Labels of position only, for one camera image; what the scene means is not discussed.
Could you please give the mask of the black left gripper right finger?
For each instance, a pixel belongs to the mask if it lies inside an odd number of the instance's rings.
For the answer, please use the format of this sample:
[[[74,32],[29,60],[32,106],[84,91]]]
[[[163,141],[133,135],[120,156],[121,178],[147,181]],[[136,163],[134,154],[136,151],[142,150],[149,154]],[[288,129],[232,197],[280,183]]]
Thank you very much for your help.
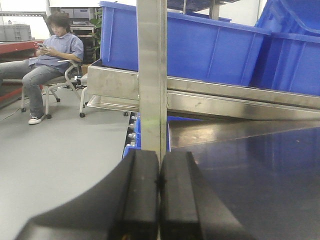
[[[163,240],[253,240],[210,187],[191,152],[168,152],[160,170]]]

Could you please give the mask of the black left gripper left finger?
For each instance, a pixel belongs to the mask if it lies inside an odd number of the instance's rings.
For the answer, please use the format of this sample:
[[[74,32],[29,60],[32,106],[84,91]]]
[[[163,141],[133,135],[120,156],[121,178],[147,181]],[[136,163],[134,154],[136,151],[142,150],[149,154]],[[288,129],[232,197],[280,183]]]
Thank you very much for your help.
[[[155,240],[159,162],[134,149],[100,182],[28,220],[18,240]]]

